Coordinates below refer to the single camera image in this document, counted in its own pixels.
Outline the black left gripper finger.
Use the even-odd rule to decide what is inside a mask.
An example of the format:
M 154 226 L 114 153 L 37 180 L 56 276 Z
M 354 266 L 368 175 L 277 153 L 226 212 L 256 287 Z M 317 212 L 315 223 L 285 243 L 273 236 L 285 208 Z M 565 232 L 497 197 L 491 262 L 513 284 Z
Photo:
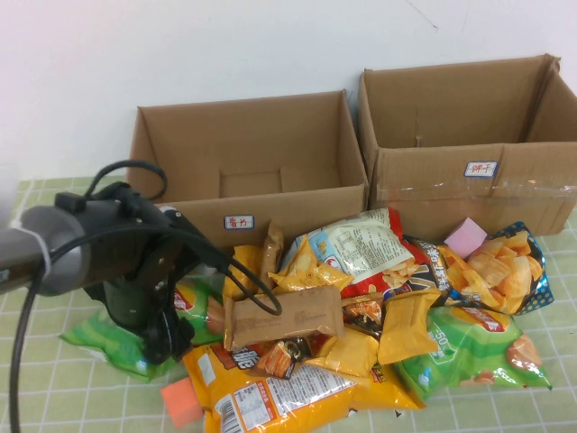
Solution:
M 164 310 L 155 311 L 143 331 L 143 355 L 152 364 L 162 364 L 172 357 L 173 329 Z
M 175 337 L 174 357 L 183 357 L 193 347 L 195 329 L 185 318 L 179 318 L 177 333 Z

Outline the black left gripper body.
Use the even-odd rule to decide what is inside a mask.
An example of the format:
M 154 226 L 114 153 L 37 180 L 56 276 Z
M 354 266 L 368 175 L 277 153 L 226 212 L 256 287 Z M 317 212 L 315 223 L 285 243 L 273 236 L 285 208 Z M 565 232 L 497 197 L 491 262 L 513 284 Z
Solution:
M 87 294 L 101 302 L 116 325 L 139 336 L 174 336 L 174 265 L 147 266 L 133 274 L 104 269 L 87 275 Z

